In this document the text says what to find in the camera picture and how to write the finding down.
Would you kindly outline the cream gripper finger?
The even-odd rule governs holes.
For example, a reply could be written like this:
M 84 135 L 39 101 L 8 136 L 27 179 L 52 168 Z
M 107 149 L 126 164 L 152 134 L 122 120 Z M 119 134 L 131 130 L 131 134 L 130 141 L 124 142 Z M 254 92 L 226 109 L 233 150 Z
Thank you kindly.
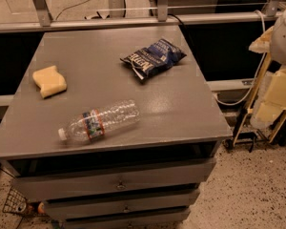
M 257 100 L 250 119 L 256 129 L 264 129 L 274 123 L 286 107 L 286 68 L 275 73 L 266 72 L 258 90 Z
M 251 52 L 265 53 L 270 51 L 270 42 L 274 27 L 270 27 L 262 33 L 254 42 L 249 46 Z

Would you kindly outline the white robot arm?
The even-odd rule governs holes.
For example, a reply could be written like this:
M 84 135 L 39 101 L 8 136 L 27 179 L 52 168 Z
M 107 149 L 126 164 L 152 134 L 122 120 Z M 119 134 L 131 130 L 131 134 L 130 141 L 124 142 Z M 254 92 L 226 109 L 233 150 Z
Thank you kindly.
M 251 43 L 249 50 L 268 52 L 272 60 L 281 65 L 275 73 L 267 72 L 262 77 L 253 107 L 250 123 L 254 128 L 264 129 L 272 125 L 286 107 L 286 10 L 271 28 Z

